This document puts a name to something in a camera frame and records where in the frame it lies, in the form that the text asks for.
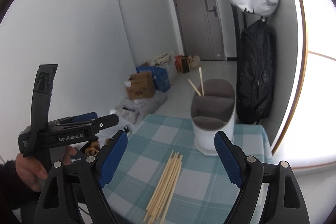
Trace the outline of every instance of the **checkered tablecloth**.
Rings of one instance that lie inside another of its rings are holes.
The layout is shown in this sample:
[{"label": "checkered tablecloth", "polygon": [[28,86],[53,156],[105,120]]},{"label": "checkered tablecloth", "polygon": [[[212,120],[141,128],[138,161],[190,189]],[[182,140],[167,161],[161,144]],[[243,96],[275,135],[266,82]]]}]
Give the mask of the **checkered tablecloth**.
[{"label": "checkered tablecloth", "polygon": [[[236,124],[234,137],[234,144],[247,155],[262,162],[270,160],[262,126]],[[143,223],[145,208],[172,150],[183,154],[183,160],[165,224],[223,224],[239,189],[231,184],[219,157],[205,156],[196,149],[190,119],[146,117],[129,137],[112,182],[103,189],[111,208],[132,223]],[[251,223],[258,223],[261,210],[257,204]]]}]

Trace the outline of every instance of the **white cylindrical container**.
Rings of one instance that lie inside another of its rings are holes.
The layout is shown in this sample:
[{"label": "white cylindrical container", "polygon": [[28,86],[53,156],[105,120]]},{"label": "white cylindrical container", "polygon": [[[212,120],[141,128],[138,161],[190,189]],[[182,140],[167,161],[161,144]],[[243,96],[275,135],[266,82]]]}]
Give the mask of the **white cylindrical container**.
[{"label": "white cylindrical container", "polygon": [[224,131],[233,142],[236,113],[236,93],[233,86],[223,79],[210,79],[203,83],[204,96],[194,94],[191,105],[195,146],[205,155],[216,156],[214,137]]}]

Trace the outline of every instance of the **table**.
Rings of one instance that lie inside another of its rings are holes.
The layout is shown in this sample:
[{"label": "table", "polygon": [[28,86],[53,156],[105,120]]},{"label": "table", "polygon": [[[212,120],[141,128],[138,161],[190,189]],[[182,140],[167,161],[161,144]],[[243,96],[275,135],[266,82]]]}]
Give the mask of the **table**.
[{"label": "table", "polygon": [[[261,162],[272,157],[266,132],[259,125],[236,124],[234,144]],[[171,151],[183,154],[182,170],[166,216],[166,224],[223,224],[238,195],[217,156],[194,146],[190,119],[148,115],[129,136],[128,147],[111,183],[103,192],[111,208],[132,223],[143,223]],[[251,223],[258,223],[258,202]]]}]

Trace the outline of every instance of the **door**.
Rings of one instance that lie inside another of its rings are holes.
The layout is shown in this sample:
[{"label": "door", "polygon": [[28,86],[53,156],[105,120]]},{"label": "door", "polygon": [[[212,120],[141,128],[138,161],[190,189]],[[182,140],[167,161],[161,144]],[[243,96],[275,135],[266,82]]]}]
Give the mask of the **door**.
[{"label": "door", "polygon": [[216,0],[175,0],[186,55],[223,60],[223,40]]}]

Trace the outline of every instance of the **hand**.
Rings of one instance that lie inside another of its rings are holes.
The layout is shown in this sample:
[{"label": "hand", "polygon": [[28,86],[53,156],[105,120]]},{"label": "hand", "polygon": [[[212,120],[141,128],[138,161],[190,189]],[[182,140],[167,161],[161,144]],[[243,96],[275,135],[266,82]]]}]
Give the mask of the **hand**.
[{"label": "hand", "polygon": [[[67,146],[62,163],[64,165],[71,164],[70,156],[76,155],[77,150],[71,146]],[[41,187],[38,184],[37,178],[45,180],[48,176],[47,171],[35,157],[22,157],[22,154],[17,154],[15,160],[16,173],[19,178],[34,192],[40,192]]]}]

